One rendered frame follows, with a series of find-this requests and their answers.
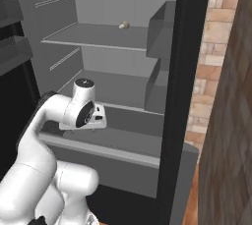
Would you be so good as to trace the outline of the dark wooden cabinet panel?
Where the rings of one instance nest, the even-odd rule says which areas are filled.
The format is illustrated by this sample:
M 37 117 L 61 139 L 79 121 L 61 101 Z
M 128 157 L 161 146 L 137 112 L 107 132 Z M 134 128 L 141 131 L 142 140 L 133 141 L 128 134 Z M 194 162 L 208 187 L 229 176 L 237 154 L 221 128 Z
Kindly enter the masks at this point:
M 199 225 L 252 225 L 252 0 L 238 0 L 199 163 Z

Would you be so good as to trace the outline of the grey fridge shelf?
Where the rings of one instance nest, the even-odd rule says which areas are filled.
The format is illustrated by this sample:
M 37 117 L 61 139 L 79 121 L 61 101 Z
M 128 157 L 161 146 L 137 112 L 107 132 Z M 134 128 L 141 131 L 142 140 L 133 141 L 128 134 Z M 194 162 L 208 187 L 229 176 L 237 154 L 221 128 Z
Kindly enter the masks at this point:
M 150 78 L 82 71 L 70 82 L 64 84 L 59 92 L 71 96 L 74 81 L 80 78 L 90 79 L 94 82 L 97 102 L 148 112 L 146 105 L 154 86 Z
M 47 37 L 42 43 L 103 47 L 110 49 L 147 50 L 147 28 L 72 24 Z

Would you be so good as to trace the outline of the grey fridge door bin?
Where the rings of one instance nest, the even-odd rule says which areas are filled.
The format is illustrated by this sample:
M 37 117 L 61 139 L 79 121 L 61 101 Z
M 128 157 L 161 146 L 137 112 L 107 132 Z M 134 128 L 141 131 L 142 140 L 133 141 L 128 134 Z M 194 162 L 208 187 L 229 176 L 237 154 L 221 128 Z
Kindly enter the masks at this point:
M 167 84 L 168 70 L 162 67 L 162 62 L 158 59 L 146 90 L 145 109 L 147 111 L 164 113 Z
M 7 74 L 33 57 L 29 40 L 11 36 L 0 41 L 0 76 Z
M 175 1 L 165 1 L 150 18 L 147 37 L 147 56 L 167 59 L 171 52 Z
M 0 0 L 0 28 L 24 19 L 19 0 Z

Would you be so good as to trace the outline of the grey fridge drawer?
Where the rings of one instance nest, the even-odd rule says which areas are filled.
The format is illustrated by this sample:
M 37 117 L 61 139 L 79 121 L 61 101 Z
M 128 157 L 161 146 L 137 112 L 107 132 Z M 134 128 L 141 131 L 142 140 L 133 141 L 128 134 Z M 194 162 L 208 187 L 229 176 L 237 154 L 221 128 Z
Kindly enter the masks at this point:
M 155 197 L 164 116 L 106 105 L 94 118 L 103 129 L 71 129 L 48 121 L 39 136 L 59 160 L 94 168 L 102 185 Z

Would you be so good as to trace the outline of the black fridge door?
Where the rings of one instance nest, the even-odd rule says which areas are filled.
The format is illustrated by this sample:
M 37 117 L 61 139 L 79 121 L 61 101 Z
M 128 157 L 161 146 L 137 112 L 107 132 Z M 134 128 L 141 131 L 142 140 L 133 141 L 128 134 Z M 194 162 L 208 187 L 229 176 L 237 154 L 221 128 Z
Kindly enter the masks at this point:
M 209 0 L 176 0 L 153 225 L 169 225 Z
M 0 76 L 0 181 L 16 159 L 16 143 L 38 100 L 31 61 Z

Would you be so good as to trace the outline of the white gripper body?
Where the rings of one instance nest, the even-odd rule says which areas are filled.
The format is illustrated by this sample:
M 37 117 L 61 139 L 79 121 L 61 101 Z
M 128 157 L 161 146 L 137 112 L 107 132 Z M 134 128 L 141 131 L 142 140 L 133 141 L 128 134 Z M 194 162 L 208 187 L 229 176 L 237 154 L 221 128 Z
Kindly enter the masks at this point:
M 91 120 L 83 127 L 81 127 L 82 130 L 95 130 L 95 129 L 104 129 L 106 127 L 106 118 L 103 116 L 94 116 L 91 118 Z M 60 123 L 59 129 L 61 131 L 64 130 L 76 130 L 76 127 L 71 127 L 65 124 Z

